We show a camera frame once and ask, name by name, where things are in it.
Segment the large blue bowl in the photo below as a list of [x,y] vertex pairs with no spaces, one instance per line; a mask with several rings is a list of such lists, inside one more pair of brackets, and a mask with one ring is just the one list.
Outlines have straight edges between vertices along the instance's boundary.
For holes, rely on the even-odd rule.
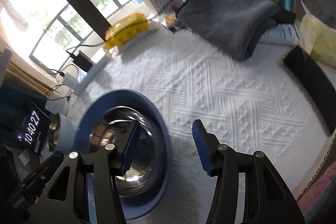
[[161,114],[153,103],[139,92],[116,90],[98,98],[85,112],[75,134],[73,149],[90,153],[89,136],[105,112],[116,106],[126,106],[139,112],[147,121],[154,143],[153,173],[145,189],[135,196],[121,198],[127,220],[141,218],[150,213],[167,190],[172,165],[171,141]]

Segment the light blue steel bowl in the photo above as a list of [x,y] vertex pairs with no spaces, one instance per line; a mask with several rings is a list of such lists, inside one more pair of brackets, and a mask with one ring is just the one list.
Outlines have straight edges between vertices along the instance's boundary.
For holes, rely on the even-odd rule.
[[61,151],[64,155],[68,155],[71,152],[74,139],[75,128],[72,122],[61,114],[55,114],[52,117],[47,133],[49,151]]

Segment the cardboard box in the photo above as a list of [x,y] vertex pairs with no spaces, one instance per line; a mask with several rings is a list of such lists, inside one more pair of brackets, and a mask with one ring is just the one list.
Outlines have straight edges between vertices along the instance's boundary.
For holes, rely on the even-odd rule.
[[27,149],[22,151],[19,150],[18,154],[15,155],[14,159],[15,168],[17,170],[20,180],[26,178],[40,165],[40,159]]

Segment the white lace tablecloth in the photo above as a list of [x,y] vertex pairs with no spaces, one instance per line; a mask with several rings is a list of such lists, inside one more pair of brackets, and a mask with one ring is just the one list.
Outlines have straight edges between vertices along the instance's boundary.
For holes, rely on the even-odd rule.
[[187,30],[158,30],[114,57],[70,103],[78,125],[87,108],[116,89],[142,93],[169,131],[173,167],[159,205],[138,223],[204,223],[216,180],[202,169],[191,133],[200,119],[208,132],[239,152],[265,152],[300,198],[335,141],[317,109],[282,65],[289,47],[259,44],[243,63]]

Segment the black tablet showing clock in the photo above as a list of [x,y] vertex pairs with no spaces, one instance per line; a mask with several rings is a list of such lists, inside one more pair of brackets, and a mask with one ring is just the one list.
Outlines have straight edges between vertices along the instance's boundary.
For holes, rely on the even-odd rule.
[[18,116],[15,136],[29,151],[40,156],[50,123],[49,116],[27,98]]

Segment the white power strip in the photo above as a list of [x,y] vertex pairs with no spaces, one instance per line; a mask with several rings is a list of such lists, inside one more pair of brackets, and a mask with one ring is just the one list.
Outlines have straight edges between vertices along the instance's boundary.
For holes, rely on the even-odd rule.
[[78,96],[93,79],[108,65],[108,63],[115,57],[118,56],[131,47],[139,43],[141,40],[159,30],[158,27],[151,27],[148,30],[145,30],[132,38],[130,41],[124,43],[121,46],[115,46],[112,48],[112,53],[106,53],[93,67],[89,70],[89,72],[83,77],[83,79],[77,84],[75,90],[73,91],[73,95]]

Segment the white desk lamp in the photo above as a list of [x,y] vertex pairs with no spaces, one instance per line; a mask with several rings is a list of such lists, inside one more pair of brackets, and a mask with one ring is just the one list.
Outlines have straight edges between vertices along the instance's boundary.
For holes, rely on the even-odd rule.
[[[11,61],[12,58],[12,51],[9,48],[5,48],[1,52],[1,64],[3,64],[3,70],[6,70],[6,65],[8,61]],[[62,96],[61,94],[57,93],[56,91],[53,90],[52,94],[46,97],[46,104],[45,104],[45,109],[52,114],[62,114],[62,115],[67,115],[67,111],[69,109],[69,97],[67,96]]]

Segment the white phone charger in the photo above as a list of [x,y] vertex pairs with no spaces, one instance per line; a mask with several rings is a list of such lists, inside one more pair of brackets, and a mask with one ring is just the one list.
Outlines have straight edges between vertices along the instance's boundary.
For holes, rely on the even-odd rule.
[[72,90],[75,90],[78,85],[78,80],[76,77],[66,72],[64,73],[62,84]]

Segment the black power adapter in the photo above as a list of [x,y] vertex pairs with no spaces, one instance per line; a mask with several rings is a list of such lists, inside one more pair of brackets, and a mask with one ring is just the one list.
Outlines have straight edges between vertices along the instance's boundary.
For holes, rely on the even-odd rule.
[[94,65],[93,61],[81,51],[77,55],[70,53],[70,57],[73,63],[85,72],[89,72]]

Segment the yellow curtain left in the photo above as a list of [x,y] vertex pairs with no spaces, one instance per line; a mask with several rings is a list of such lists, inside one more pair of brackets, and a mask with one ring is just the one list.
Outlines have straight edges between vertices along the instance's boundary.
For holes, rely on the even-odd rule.
[[25,91],[33,92],[35,94],[44,94],[49,97],[53,90],[35,77],[22,71],[13,62],[5,63],[6,70],[4,71],[3,64],[1,64],[1,85],[13,84],[15,87],[20,87]]

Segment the grey folded towel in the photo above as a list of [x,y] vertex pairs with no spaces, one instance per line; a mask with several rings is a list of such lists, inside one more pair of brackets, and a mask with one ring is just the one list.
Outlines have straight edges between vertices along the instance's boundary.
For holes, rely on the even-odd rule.
[[177,20],[238,62],[250,58],[262,35],[296,14],[274,0],[187,0]]

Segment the black smartphone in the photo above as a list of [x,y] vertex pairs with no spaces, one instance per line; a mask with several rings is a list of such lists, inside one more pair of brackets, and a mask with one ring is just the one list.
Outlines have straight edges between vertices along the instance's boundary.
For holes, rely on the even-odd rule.
[[335,132],[335,87],[321,67],[300,46],[295,46],[282,63],[306,90],[316,106],[329,136]]

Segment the yellow wet wipes pack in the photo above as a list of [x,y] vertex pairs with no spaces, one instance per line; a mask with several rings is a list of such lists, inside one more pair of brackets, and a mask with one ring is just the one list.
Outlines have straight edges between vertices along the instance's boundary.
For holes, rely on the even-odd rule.
[[110,26],[105,32],[104,51],[120,46],[150,28],[145,14],[134,12]]

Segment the yellow tissue pack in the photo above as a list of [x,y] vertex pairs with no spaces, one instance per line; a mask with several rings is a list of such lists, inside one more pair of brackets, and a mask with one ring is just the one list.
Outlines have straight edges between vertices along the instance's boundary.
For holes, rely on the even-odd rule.
[[335,68],[335,29],[314,16],[301,1],[305,15],[299,25],[300,43],[313,59]]

